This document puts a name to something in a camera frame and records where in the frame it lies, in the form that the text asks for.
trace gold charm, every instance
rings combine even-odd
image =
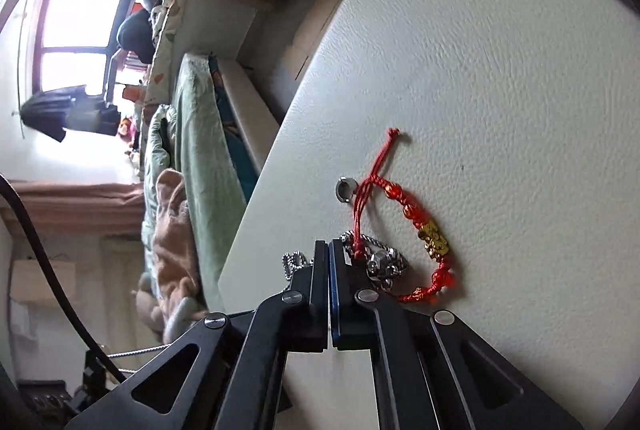
[[[433,219],[420,226],[418,238],[425,241],[424,248],[431,258],[439,259],[449,253],[449,242],[444,238],[444,235],[440,234]]]

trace window frame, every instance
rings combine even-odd
[[[102,96],[107,98],[108,95],[108,77],[109,67],[111,65],[111,57],[120,48],[118,45],[117,35],[118,29],[123,21],[129,16],[131,9],[133,8],[136,0],[119,0],[116,8],[115,16],[113,17],[113,23],[111,25],[111,32],[109,35],[109,43],[106,47],[44,47],[42,45],[42,39],[44,35],[44,25],[49,11],[49,3],[51,0],[42,0],[40,11],[38,12],[38,21],[36,25],[36,34],[33,48],[33,72],[31,75],[31,90],[35,94],[42,89],[42,57],[49,52],[71,52],[73,54],[104,54],[106,56],[106,63],[104,66],[104,74],[102,76]]]

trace blue fabric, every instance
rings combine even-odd
[[[215,82],[216,78],[214,77],[214,74],[218,71],[218,60],[215,56],[209,57],[209,70]],[[254,193],[255,185],[258,182],[258,174],[255,171],[249,152],[240,137],[238,124],[236,124],[236,118],[234,116],[233,109],[231,108],[231,103],[229,103],[229,98],[226,95],[224,86],[214,85],[214,93],[216,95],[216,105],[218,106],[218,112],[220,113],[220,119],[225,132],[226,147],[229,150],[231,162],[236,169],[236,174],[238,174],[242,193],[248,203]]]

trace metal grommet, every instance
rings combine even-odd
[[[208,329],[221,329],[226,324],[226,316],[222,313],[209,313],[204,317],[204,325]]]
[[[362,291],[358,291],[357,297],[361,302],[367,302],[370,304],[371,302],[375,302],[379,298],[379,294],[373,289],[363,289]]]
[[[340,177],[335,185],[335,196],[341,203],[348,203],[358,191],[358,183],[351,177]]]
[[[433,319],[440,325],[451,325],[456,321],[456,317],[449,311],[438,311],[433,315]]]

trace metal screw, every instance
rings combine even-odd
[[[226,316],[222,313],[209,313],[204,317],[204,324],[209,329],[221,329],[226,324]]]
[[[449,311],[438,311],[433,315],[433,319],[440,325],[451,325],[456,321],[456,317]]]
[[[358,291],[358,300],[361,302],[367,302],[367,304],[375,302],[379,296],[380,295],[373,291],[373,289],[363,289],[362,291]]]
[[[302,302],[303,296],[300,291],[284,291],[282,301],[286,304],[299,304]]]
[[[358,191],[358,183],[351,177],[340,177],[335,185],[335,196],[341,203],[348,203]]]

